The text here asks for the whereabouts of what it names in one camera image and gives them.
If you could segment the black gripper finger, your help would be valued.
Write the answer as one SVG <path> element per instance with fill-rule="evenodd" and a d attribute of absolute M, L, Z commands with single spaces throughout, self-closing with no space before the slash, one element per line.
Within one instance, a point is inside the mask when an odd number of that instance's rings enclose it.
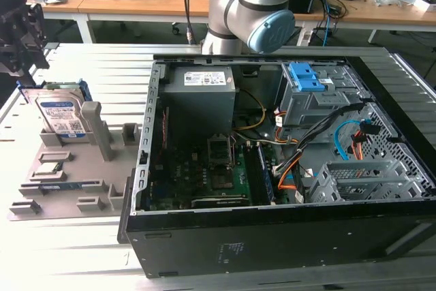
<path fill-rule="evenodd" d="M 20 38 L 28 58 L 37 68 L 49 68 L 44 56 L 47 37 L 44 33 L 44 15 L 40 4 L 25 5 L 22 15 L 24 35 Z"/>
<path fill-rule="evenodd" d="M 1 16 L 1 72 L 15 77 L 24 86 L 34 86 L 29 73 L 33 65 L 26 42 L 29 40 L 26 18 L 22 12 L 8 12 Z"/>

